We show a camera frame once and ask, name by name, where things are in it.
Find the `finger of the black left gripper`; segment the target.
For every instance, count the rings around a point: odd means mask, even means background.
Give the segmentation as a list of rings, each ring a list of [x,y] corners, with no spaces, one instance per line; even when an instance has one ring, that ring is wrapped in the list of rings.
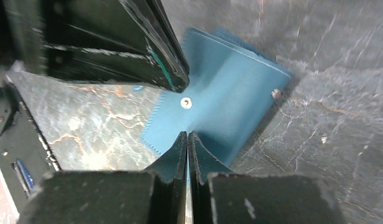
[[[45,73],[75,84],[177,93],[189,65],[159,0],[42,0]]]

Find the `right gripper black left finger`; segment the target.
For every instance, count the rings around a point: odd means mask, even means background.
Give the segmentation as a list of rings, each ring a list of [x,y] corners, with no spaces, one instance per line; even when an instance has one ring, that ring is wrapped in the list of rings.
[[[46,174],[20,213],[22,224],[185,223],[187,134],[141,171]]]

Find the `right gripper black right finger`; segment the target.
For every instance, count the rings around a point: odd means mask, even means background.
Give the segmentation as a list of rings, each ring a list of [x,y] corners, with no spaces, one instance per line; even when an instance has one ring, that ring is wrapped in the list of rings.
[[[335,186],[303,173],[237,174],[188,135],[192,215],[196,224],[342,224]]]

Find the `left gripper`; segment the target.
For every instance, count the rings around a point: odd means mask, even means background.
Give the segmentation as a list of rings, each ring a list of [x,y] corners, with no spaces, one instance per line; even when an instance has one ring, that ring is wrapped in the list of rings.
[[[0,0],[0,63],[46,76],[44,22],[41,1]]]

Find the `blue card holder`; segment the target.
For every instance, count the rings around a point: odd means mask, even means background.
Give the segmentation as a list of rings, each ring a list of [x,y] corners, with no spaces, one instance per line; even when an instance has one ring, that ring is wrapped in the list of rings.
[[[189,28],[181,47],[190,83],[182,93],[162,92],[141,141],[160,155],[180,132],[196,132],[230,165],[293,74],[222,28]]]

